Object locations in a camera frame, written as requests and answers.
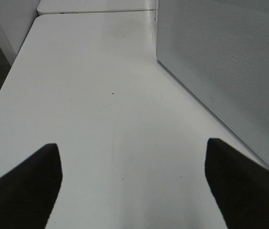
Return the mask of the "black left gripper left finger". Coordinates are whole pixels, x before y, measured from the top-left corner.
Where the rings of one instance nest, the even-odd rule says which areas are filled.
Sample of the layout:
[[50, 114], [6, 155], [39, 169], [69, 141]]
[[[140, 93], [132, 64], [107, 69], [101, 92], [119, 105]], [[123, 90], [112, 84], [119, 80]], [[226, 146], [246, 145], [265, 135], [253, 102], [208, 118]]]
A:
[[0, 229], [44, 229], [63, 180], [56, 143], [0, 177]]

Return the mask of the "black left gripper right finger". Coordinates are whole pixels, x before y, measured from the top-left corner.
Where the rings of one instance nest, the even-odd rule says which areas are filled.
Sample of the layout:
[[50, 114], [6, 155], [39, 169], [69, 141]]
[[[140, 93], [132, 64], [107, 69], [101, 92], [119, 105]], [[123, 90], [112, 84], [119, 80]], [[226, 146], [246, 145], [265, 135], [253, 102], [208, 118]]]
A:
[[269, 229], [269, 170], [210, 138], [204, 173], [229, 229]]

